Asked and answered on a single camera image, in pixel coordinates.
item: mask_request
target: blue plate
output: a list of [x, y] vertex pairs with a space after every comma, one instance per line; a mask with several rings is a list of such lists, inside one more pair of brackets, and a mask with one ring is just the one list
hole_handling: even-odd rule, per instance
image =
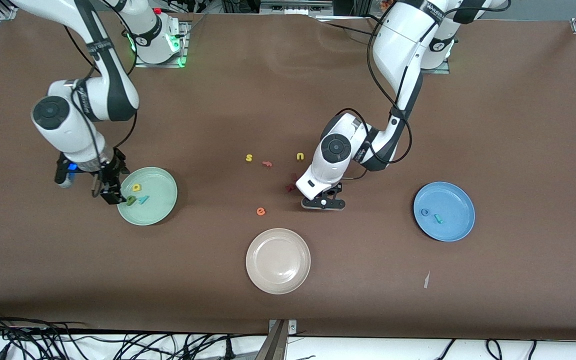
[[468, 194], [450, 182], [431, 182], [414, 197], [414, 219], [429, 237], [456, 242], [475, 226], [475, 207]]

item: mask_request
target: green led light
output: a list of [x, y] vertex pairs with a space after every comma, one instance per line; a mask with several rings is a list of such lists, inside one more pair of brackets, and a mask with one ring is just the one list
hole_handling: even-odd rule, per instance
[[135, 48], [135, 42], [133, 41], [133, 38], [131, 38], [130, 36], [128, 36], [128, 40], [130, 41], [130, 48], [132, 49], [133, 53], [137, 52], [137, 48]]
[[179, 42], [178, 41], [174, 41], [176, 40], [174, 36], [166, 36], [166, 41], [168, 42], [168, 46], [170, 47], [170, 50], [177, 52], [177, 50], [179, 50]]

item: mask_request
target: cable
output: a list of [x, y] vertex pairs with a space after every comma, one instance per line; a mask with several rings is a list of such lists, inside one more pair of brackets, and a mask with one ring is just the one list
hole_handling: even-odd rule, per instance
[[446, 354], [448, 354], [448, 350], [453, 346], [453, 344], [457, 341], [457, 339], [452, 339], [448, 342], [448, 345], [443, 349], [441, 356], [435, 358], [435, 360], [444, 360], [446, 358]]
[[[31, 324], [46, 326], [47, 328], [12, 327], [12, 322], [28, 322]], [[189, 334], [186, 335], [184, 347], [178, 351], [178, 346], [174, 337], [176, 333], [174, 332], [140, 332], [131, 337], [126, 334], [121, 340], [103, 339], [94, 335], [85, 335], [75, 339], [71, 334], [68, 324], [72, 323], [70, 321], [48, 322], [40, 319], [28, 319], [25, 317], [0, 317], [0, 334], [2, 335], [2, 338], [8, 342], [7, 346], [0, 351], [0, 357], [2, 357], [4, 353], [7, 353], [10, 347], [16, 347], [21, 350], [24, 360], [71, 359], [73, 357], [69, 356], [65, 345], [66, 342], [71, 342], [80, 353], [81, 358], [83, 360], [89, 360], [89, 357], [86, 356], [82, 351], [82, 348], [77, 344], [78, 341], [89, 338], [99, 342], [121, 343], [121, 347], [117, 353], [114, 354], [114, 360], [125, 359], [126, 354], [131, 351], [133, 347], [138, 347], [139, 350], [135, 351], [134, 355], [130, 356], [130, 360], [137, 360], [143, 354], [149, 352], [157, 353], [161, 360], [163, 360], [165, 356], [170, 360], [194, 360], [202, 351], [206, 350], [213, 344], [224, 340], [226, 341], [225, 356], [226, 358], [233, 358], [234, 353], [231, 339], [249, 336], [242, 334], [227, 334], [215, 337], [214, 333], [208, 333], [191, 341], [192, 334]], [[173, 352], [154, 347], [157, 342], [161, 342], [167, 337], [170, 337], [173, 341]], [[149, 343], [140, 343], [146, 340], [149, 341]], [[28, 343], [34, 344], [36, 352], [39, 353], [39, 357], [33, 355], [33, 353], [26, 349]]]
[[513, 0], [506, 0], [507, 4], [504, 7], [468, 7], [468, 6], [464, 6], [464, 7], [455, 7], [454, 9], [450, 9], [448, 11], [445, 12], [446, 15], [453, 13], [453, 12], [458, 12], [460, 10], [477, 10], [478, 12], [480, 11], [485, 11], [485, 12], [505, 12], [506, 10], [508, 10], [510, 8], [510, 6], [513, 3]]
[[533, 354], [535, 353], [535, 349], [537, 349], [537, 340], [532, 340], [532, 347], [530, 348], [530, 352], [528, 353], [528, 360], [533, 360]]
[[[496, 351], [498, 351], [499, 357], [495, 356], [495, 354], [492, 353], [492, 350], [490, 350], [490, 343], [493, 343], [496, 345]], [[494, 360], [503, 360], [503, 357], [501, 355], [501, 346], [499, 345], [499, 342], [497, 340], [495, 340], [495, 339], [486, 340], [486, 350], [488, 351], [488, 353], [490, 354], [490, 356], [492, 356], [492, 358]]]
[[325, 24], [330, 25], [331, 27], [336, 27], [336, 28], [340, 28], [340, 29], [350, 30], [351, 32], [357, 32], [357, 33], [366, 34], [366, 35], [370, 35], [370, 34], [371, 34], [371, 33], [368, 32], [368, 31], [359, 30], [359, 29], [354, 29], [354, 28], [352, 28], [352, 27], [347, 27], [347, 26], [343, 26], [343, 25], [337, 25], [336, 23], [325, 22]]
[[1, 349], [0, 360], [6, 360], [6, 357], [8, 356], [8, 351], [10, 350], [11, 344], [12, 344], [12, 341], [7, 343], [6, 346], [4, 346], [4, 348]]
[[90, 61], [90, 59], [88, 59], [86, 54], [84, 54], [84, 52], [82, 51], [82, 48], [80, 48], [80, 46], [77, 44], [77, 41], [75, 41], [75, 38], [73, 37], [73, 34], [71, 34], [71, 30], [68, 28], [68, 26], [64, 25], [63, 28], [66, 29], [70, 41], [72, 41], [72, 44], [75, 46], [75, 48], [77, 48], [77, 51], [79, 52], [79, 54], [81, 54], [81, 57], [83, 57], [83, 59], [86, 60], [86, 62], [99, 73], [99, 69], [95, 66], [95, 64], [92, 63], [92, 61]]
[[357, 177], [342, 177], [341, 180], [359, 180], [361, 178], [363, 178], [366, 173], [368, 173], [368, 169], [363, 169], [363, 172], [361, 173], [361, 175], [357, 176]]
[[178, 4], [172, 4], [172, 0], [166, 0], [167, 2], [167, 6], [169, 6], [170, 8], [172, 8], [173, 10], [178, 10], [180, 12], [184, 12], [184, 13], [188, 13], [189, 11], [187, 9], [184, 9], [181, 7], [181, 5]]
[[[361, 123], [363, 124], [363, 129], [366, 131], [366, 136], [369, 137], [370, 131], [368, 130], [368, 124], [366, 123], [366, 120], [364, 120], [364, 117], [362, 116], [362, 114], [359, 113], [359, 111], [353, 109], [352, 107], [346, 107], [345, 109], [341, 109], [339, 112], [337, 112], [335, 116], [338, 116], [339, 114], [342, 114], [343, 112], [348, 112], [348, 111], [354, 112], [354, 114], [357, 115], [357, 117], [359, 118], [359, 120], [361, 120]], [[373, 143], [372, 142], [368, 143], [368, 146], [369, 146], [370, 150], [372, 151], [372, 155], [375, 157], [375, 159], [379, 160], [383, 164], [397, 164], [398, 162], [404, 160], [404, 158], [407, 157], [407, 155], [410, 153], [410, 150], [412, 149], [412, 131], [410, 130], [410, 125], [409, 125], [408, 121], [406, 121], [405, 118], [402, 118], [401, 120], [404, 122], [404, 125], [406, 126], [406, 128], [408, 130], [408, 146], [406, 148], [406, 151], [403, 153], [403, 155], [400, 156], [398, 159], [393, 160], [393, 161], [388, 161], [388, 160], [382, 159], [381, 157], [379, 157], [379, 155], [377, 155], [377, 151], [375, 151], [375, 149], [373, 148]]]
[[[87, 73], [86, 77], [84, 77], [82, 80], [78, 81], [77, 84], [72, 87], [72, 91], [70, 92], [70, 102], [75, 107], [75, 109], [79, 112], [79, 114], [83, 118], [84, 123], [86, 124], [86, 127], [88, 129], [88, 133], [90, 134], [90, 139], [92, 139], [92, 144], [94, 146], [94, 154], [96, 155], [96, 161], [99, 164], [99, 170], [97, 171], [98, 181], [102, 182], [103, 181], [103, 177], [101, 174], [102, 163], [101, 163], [101, 156], [99, 155], [99, 148], [97, 146], [97, 139], [95, 138], [95, 134], [93, 133], [92, 127], [89, 124], [88, 118], [86, 117], [86, 115], [84, 114], [82, 109], [80, 109], [80, 107], [75, 102], [75, 91], [77, 91], [80, 88], [80, 86], [82, 86], [82, 84], [86, 84], [86, 82], [90, 79], [90, 76], [93, 74], [94, 71], [95, 71], [95, 68], [91, 67], [90, 71]], [[97, 192], [95, 191], [95, 189], [91, 189], [90, 192], [92, 194], [92, 197], [96, 198], [101, 193], [101, 188], [99, 188], [99, 191], [97, 191]]]
[[388, 99], [390, 101], [390, 103], [393, 105], [393, 107], [396, 107], [397, 104], [395, 103], [393, 98], [391, 98], [391, 96], [386, 92], [386, 90], [384, 89], [382, 84], [379, 83], [379, 80], [377, 80], [377, 76], [375, 76], [375, 72], [373, 71], [373, 66], [371, 65], [370, 55], [371, 55], [371, 44], [373, 43], [373, 39], [375, 38], [375, 34], [377, 34], [377, 29], [379, 29], [380, 25], [382, 25], [384, 18], [386, 18], [386, 16], [388, 16], [388, 13], [393, 9], [393, 6], [396, 3], [397, 3], [396, 1], [393, 2], [386, 9], [386, 11], [383, 12], [383, 14], [381, 15], [381, 18], [377, 21], [377, 25], [375, 25], [375, 27], [372, 29], [372, 32], [370, 33], [370, 38], [368, 38], [368, 46], [366, 46], [366, 62], [368, 63], [368, 71], [370, 72], [370, 76], [372, 77], [372, 80], [374, 81], [374, 83], [377, 84], [377, 87], [379, 88], [381, 93], [384, 96], [386, 96], [386, 99]]
[[113, 149], [119, 148], [119, 146], [123, 145], [128, 140], [128, 138], [133, 134], [133, 130], [135, 130], [135, 125], [137, 125], [137, 111], [134, 112], [134, 116], [132, 117], [132, 126], [130, 126], [130, 130], [126, 136], [113, 147]]
[[370, 19], [376, 21], [377, 24], [379, 24], [379, 25], [384, 25], [384, 24], [382, 23], [382, 20], [379, 19], [379, 18], [378, 18], [377, 16], [375, 16], [374, 14], [371, 14], [371, 13], [362, 14], [361, 17], [362, 17], [362, 18], [370, 18]]
[[[117, 14], [117, 16], [119, 16], [119, 19], [121, 20], [123, 27], [126, 28], [126, 30], [128, 30], [128, 34], [130, 34], [130, 38], [132, 39], [133, 32], [132, 32], [132, 30], [130, 30], [128, 23], [126, 22], [126, 20], [124, 20], [124, 17], [122, 16], [122, 14], [120, 14], [119, 11], [117, 11], [114, 7], [112, 7], [112, 5], [110, 5], [106, 0], [100, 0], [100, 1], [102, 3], [104, 3], [105, 6], [108, 7], [110, 10], [114, 11], [114, 13]], [[137, 66], [137, 44], [135, 44], [135, 46], [134, 46], [134, 59], [132, 59], [132, 66], [130, 67], [130, 70], [128, 70], [128, 72], [126, 72], [126, 75], [130, 76], [130, 74], [133, 72], [133, 70], [135, 70], [136, 66]]]

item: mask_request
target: black cable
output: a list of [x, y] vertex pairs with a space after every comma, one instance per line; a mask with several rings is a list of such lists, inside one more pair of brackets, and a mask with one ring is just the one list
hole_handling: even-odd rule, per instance
[[347, 27], [347, 26], [343, 26], [343, 25], [337, 25], [336, 23], [330, 23], [330, 22], [325, 22], [325, 24], [330, 25], [331, 27], [336, 27], [336, 28], [340, 28], [340, 29], [345, 29], [345, 30], [350, 30], [351, 32], [357, 32], [357, 33], [361, 33], [361, 34], [366, 34], [366, 35], [370, 35], [371, 33], [365, 30], [359, 30], [359, 29], [354, 29], [352, 27]]
[[478, 12], [480, 11], [485, 11], [485, 12], [505, 12], [506, 10], [508, 10], [510, 8], [510, 6], [513, 3], [513, 0], [506, 0], [507, 4], [504, 7], [469, 7], [469, 6], [464, 6], [464, 7], [455, 7], [454, 9], [450, 9], [448, 11], [445, 12], [446, 15], [453, 13], [453, 12], [458, 12], [460, 10], [477, 10]]
[[[128, 30], [128, 34], [130, 34], [130, 38], [133, 38], [133, 32], [132, 30], [130, 30], [130, 27], [128, 26], [128, 23], [126, 22], [126, 20], [124, 20], [124, 17], [122, 16], [122, 14], [119, 13], [119, 11], [117, 11], [114, 7], [112, 7], [112, 5], [110, 5], [106, 0], [100, 0], [102, 3], [105, 4], [106, 7], [108, 7], [110, 10], [114, 11], [114, 13], [119, 16], [119, 19], [121, 19], [121, 23], [123, 25], [124, 28], [126, 28], [126, 30]], [[134, 45], [134, 59], [132, 59], [132, 66], [130, 67], [130, 70], [128, 70], [128, 72], [126, 72], [126, 75], [130, 75], [133, 70], [135, 70], [135, 67], [137, 66], [137, 44], [135, 43]]]
[[190, 360], [195, 360], [195, 358], [197, 357], [197, 355], [199, 353], [201, 353], [202, 350], [206, 350], [210, 344], [208, 346], [206, 346], [205, 348], [202, 349], [203, 344], [205, 344], [205, 342], [210, 339], [210, 336], [208, 337], [204, 337], [201, 342], [199, 342], [199, 345], [197, 345], [194, 349], [192, 349], [192, 355], [190, 355]]
[[[495, 356], [495, 354], [492, 352], [492, 350], [490, 349], [490, 343], [493, 343], [496, 345], [496, 350], [499, 353], [499, 357]], [[492, 358], [494, 360], [503, 360], [503, 357], [501, 355], [501, 346], [499, 345], [499, 342], [495, 339], [488, 339], [486, 340], [486, 350], [488, 351], [488, 353], [490, 354], [490, 356], [492, 356]]]
[[[339, 114], [342, 114], [343, 112], [347, 111], [354, 112], [354, 114], [357, 115], [357, 117], [359, 118], [359, 120], [361, 120], [361, 123], [363, 124], [363, 129], [366, 131], [366, 136], [367, 137], [370, 136], [370, 131], [368, 130], [368, 124], [366, 123], [366, 120], [364, 120], [362, 114], [359, 113], [359, 111], [353, 109], [352, 107], [346, 107], [345, 109], [341, 109], [339, 112], [337, 112], [335, 116], [338, 116]], [[377, 151], [375, 151], [375, 148], [373, 148], [373, 143], [368, 143], [368, 146], [372, 151], [372, 155], [375, 157], [375, 159], [379, 160], [383, 164], [397, 164], [398, 162], [404, 160], [404, 158], [407, 157], [407, 155], [410, 153], [410, 150], [412, 149], [412, 131], [410, 130], [410, 125], [405, 118], [402, 118], [401, 120], [404, 122], [404, 125], [408, 130], [408, 146], [403, 155], [400, 156], [398, 159], [393, 161], [382, 159], [379, 155], [377, 155]]]
[[130, 345], [126, 346], [125, 348], [124, 348], [125, 344], [121, 346], [119, 351], [117, 351], [117, 353], [114, 355], [114, 360], [121, 360], [122, 355], [124, 355], [131, 347], [135, 346], [136, 343], [141, 342], [147, 337], [150, 337], [150, 333], [135, 335], [135, 337], [132, 338], [132, 342], [130, 343]]
[[532, 347], [530, 348], [530, 352], [528, 353], [528, 360], [533, 360], [533, 354], [535, 353], [535, 349], [537, 349], [537, 340], [532, 340]]
[[[101, 156], [99, 154], [99, 148], [97, 145], [97, 139], [95, 138], [95, 134], [93, 133], [92, 127], [89, 124], [88, 118], [86, 117], [86, 115], [84, 114], [82, 109], [80, 109], [80, 107], [75, 102], [75, 91], [77, 91], [80, 88], [80, 86], [82, 86], [82, 84], [86, 84], [86, 82], [90, 79], [90, 76], [93, 74], [94, 71], [95, 71], [95, 68], [91, 67], [90, 71], [87, 73], [86, 77], [84, 77], [82, 80], [78, 81], [77, 84], [72, 87], [72, 91], [70, 92], [70, 102], [75, 107], [75, 109], [79, 112], [79, 114], [81, 115], [81, 117], [84, 120], [84, 123], [86, 124], [86, 127], [88, 129], [88, 133], [90, 134], [90, 139], [92, 139], [92, 144], [94, 146], [94, 155], [96, 155], [96, 161], [99, 164], [99, 170], [97, 171], [97, 174], [99, 177], [98, 181], [102, 182], [103, 181], [103, 177], [101, 175], [102, 162], [101, 162]], [[90, 192], [92, 194], [92, 197], [96, 198], [101, 193], [101, 189], [99, 189], [98, 192], [95, 192], [95, 189], [91, 189]]]
[[448, 342], [448, 345], [446, 345], [446, 347], [443, 349], [441, 356], [435, 358], [435, 360], [444, 360], [446, 358], [446, 355], [448, 354], [448, 350], [450, 350], [450, 348], [456, 341], [457, 339], [451, 339], [450, 342]]
[[119, 148], [119, 146], [123, 145], [128, 138], [133, 134], [133, 130], [135, 130], [135, 125], [137, 125], [137, 111], [134, 112], [134, 116], [132, 117], [132, 126], [130, 126], [130, 131], [126, 134], [126, 136], [114, 146], [113, 149]]
[[373, 43], [373, 39], [375, 38], [375, 34], [377, 34], [377, 29], [379, 29], [380, 25], [384, 21], [384, 18], [386, 18], [386, 16], [388, 16], [388, 13], [393, 9], [393, 5], [395, 5], [396, 3], [397, 3], [396, 1], [393, 2], [386, 9], [386, 11], [383, 12], [383, 14], [381, 15], [381, 18], [379, 19], [379, 21], [377, 21], [377, 25], [375, 25], [375, 27], [372, 29], [372, 32], [370, 33], [370, 38], [368, 38], [368, 46], [366, 46], [366, 62], [368, 63], [368, 71], [370, 72], [370, 76], [372, 77], [372, 80], [375, 82], [375, 84], [377, 84], [377, 87], [379, 88], [381, 93], [384, 96], [386, 96], [386, 98], [390, 101], [390, 103], [393, 105], [393, 107], [396, 107], [396, 103], [393, 100], [393, 98], [391, 98], [391, 96], [386, 92], [386, 90], [384, 89], [382, 84], [379, 83], [379, 80], [377, 80], [377, 76], [375, 76], [375, 72], [373, 71], [373, 66], [372, 66], [371, 61], [370, 61], [370, 55], [371, 55], [371, 44]]
[[70, 41], [72, 41], [72, 44], [75, 46], [75, 48], [77, 48], [77, 51], [79, 54], [81, 54], [81, 57], [83, 57], [83, 59], [86, 60], [86, 62], [99, 73], [99, 69], [95, 66], [95, 64], [92, 63], [92, 61], [90, 61], [90, 59], [82, 51], [82, 48], [80, 48], [80, 46], [77, 44], [77, 41], [75, 41], [75, 38], [73, 37], [73, 34], [71, 34], [71, 30], [68, 28], [68, 26], [64, 25], [63, 28], [66, 29]]
[[404, 71], [401, 75], [401, 82], [399, 83], [399, 87], [397, 89], [397, 95], [395, 95], [395, 103], [400, 100], [400, 95], [402, 94], [402, 88], [404, 86], [404, 79], [406, 78], [406, 73], [408, 72], [408, 66], [404, 68]]
[[361, 178], [363, 178], [366, 173], [368, 173], [368, 169], [363, 169], [363, 172], [361, 173], [361, 175], [357, 176], [357, 177], [342, 177], [341, 180], [359, 180]]
[[372, 19], [372, 20], [376, 21], [376, 22], [377, 22], [377, 24], [379, 24], [379, 25], [383, 25], [383, 24], [382, 24], [382, 20], [381, 20], [381, 19], [379, 19], [379, 18], [378, 18], [377, 16], [375, 16], [374, 14], [371, 14], [371, 13], [362, 14], [362, 16], [361, 16], [361, 17], [362, 17], [362, 18], [370, 18], [370, 19]]
[[9, 343], [6, 344], [6, 346], [4, 346], [1, 351], [0, 351], [0, 360], [6, 360], [6, 357], [8, 357], [8, 351], [10, 350], [10, 346], [12, 344], [12, 341], [10, 341]]
[[183, 342], [183, 347], [179, 351], [176, 351], [175, 353], [170, 355], [168, 360], [173, 360], [174, 358], [185, 358], [186, 356], [188, 356], [188, 354], [189, 354], [188, 349], [190, 348], [190, 346], [192, 346], [192, 344], [194, 344], [200, 340], [205, 341], [205, 339], [208, 339], [210, 337], [212, 337], [212, 333], [207, 333], [206, 335], [202, 335], [202, 336], [198, 337], [197, 339], [192, 340], [190, 343], [188, 343], [188, 339], [190, 338], [190, 335], [186, 336], [185, 341]]
[[84, 352], [82, 351], [80, 346], [77, 344], [77, 341], [75, 341], [75, 339], [73, 339], [73, 335], [71, 335], [71, 330], [70, 330], [70, 328], [68, 328], [68, 324], [64, 323], [63, 326], [66, 329], [66, 334], [68, 335], [68, 337], [70, 337], [70, 340], [72, 341], [73, 346], [75, 346], [77, 351], [81, 354], [81, 357], [84, 358], [84, 360], [89, 360], [89, 358], [87, 358], [86, 354], [84, 354]]
[[226, 337], [226, 352], [223, 354], [222, 360], [233, 360], [234, 358], [237, 358], [237, 355], [233, 351], [233, 342], [229, 335]]
[[209, 348], [210, 346], [212, 346], [213, 344], [218, 343], [218, 342], [222, 342], [222, 341], [226, 340], [227, 338], [234, 339], [234, 338], [242, 338], [242, 337], [250, 337], [250, 336], [251, 336], [251, 335], [244, 335], [244, 334], [240, 334], [240, 335], [224, 335], [224, 336], [218, 337], [218, 338], [216, 338], [216, 339], [210, 340], [210, 341], [208, 341], [208, 342], [206, 342], [206, 343], [203, 343], [203, 341], [202, 341], [202, 344], [201, 344], [200, 346], [197, 346], [196, 348], [192, 349], [192, 350], [193, 350], [193, 353], [192, 353], [192, 357], [190, 358], [190, 360], [194, 360], [195, 357], [196, 357], [199, 353], [201, 353], [202, 351], [208, 349], [208, 348]]
[[[0, 324], [2, 324], [3, 326], [7, 326], [4, 324], [4, 322], [10, 322], [10, 323], [12, 323], [12, 322], [29, 322], [29, 323], [33, 323], [33, 324], [40, 324], [40, 325], [48, 326], [48, 328], [50, 328], [55, 333], [55, 335], [57, 335], [57, 336], [59, 335], [59, 332], [57, 331], [57, 327], [55, 326], [54, 323], [51, 323], [48, 321], [43, 321], [40, 319], [29, 319], [26, 317], [11, 317], [11, 316], [1, 317], [0, 316]], [[48, 344], [46, 338], [42, 337], [43, 343], [46, 346], [46, 351], [50, 352], [51, 346], [54, 346], [55, 349], [57, 350], [57, 353], [59, 356], [61, 356], [61, 357], [64, 357], [64, 356], [67, 357], [68, 356], [68, 353], [66, 351], [66, 347], [64, 347], [63, 343], [61, 344], [61, 348], [63, 350], [63, 353], [62, 353], [62, 351], [57, 347], [57, 343], [55, 342], [55, 339], [53, 339], [52, 337], [48, 337], [48, 339], [50, 340], [50, 342], [52, 344]]]
[[184, 13], [188, 13], [188, 10], [182, 8], [181, 5], [173, 5], [173, 4], [172, 4], [172, 0], [167, 0], [167, 5], [168, 5], [169, 7], [171, 7], [171, 8], [173, 8], [173, 10], [176, 9], [176, 10], [178, 10], [178, 11], [181, 11], [181, 12], [184, 12]]
[[137, 360], [137, 358], [139, 358], [139, 355], [142, 355], [143, 353], [145, 353], [147, 351], [147, 349], [152, 349], [151, 346], [154, 346], [156, 343], [164, 340], [167, 337], [170, 337], [171, 334], [167, 333], [166, 335], [163, 335], [162, 337], [158, 337], [155, 341], [147, 344], [146, 346], [144, 346], [141, 351], [139, 351], [137, 354], [133, 355], [130, 357], [130, 360]]
[[2, 317], [0, 317], [0, 331], [2, 332], [2, 337], [5, 340], [8, 340], [14, 347], [16, 347], [22, 351], [22, 355], [23, 355], [24, 359], [26, 359], [26, 356], [29, 356], [32, 360], [37, 360], [28, 350], [25, 349], [25, 347], [23, 346], [23, 344], [21, 342], [22, 341], [21, 338], [24, 338], [25, 341], [32, 342], [34, 344], [34, 346], [37, 347], [37, 349], [39, 351], [39, 355], [41, 355], [42, 353], [44, 355], [48, 355], [48, 352], [45, 351], [44, 348], [34, 338], [32, 338], [32, 336], [28, 335], [27, 333], [25, 333], [25, 331], [23, 331], [19, 328], [13, 328], [13, 327], [7, 325], [2, 320]]

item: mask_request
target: beige plate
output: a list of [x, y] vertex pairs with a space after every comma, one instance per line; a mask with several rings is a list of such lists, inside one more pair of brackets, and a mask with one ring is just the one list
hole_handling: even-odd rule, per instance
[[301, 236], [286, 228], [271, 228], [254, 238], [246, 255], [250, 280], [274, 295], [288, 294], [311, 271], [311, 251]]

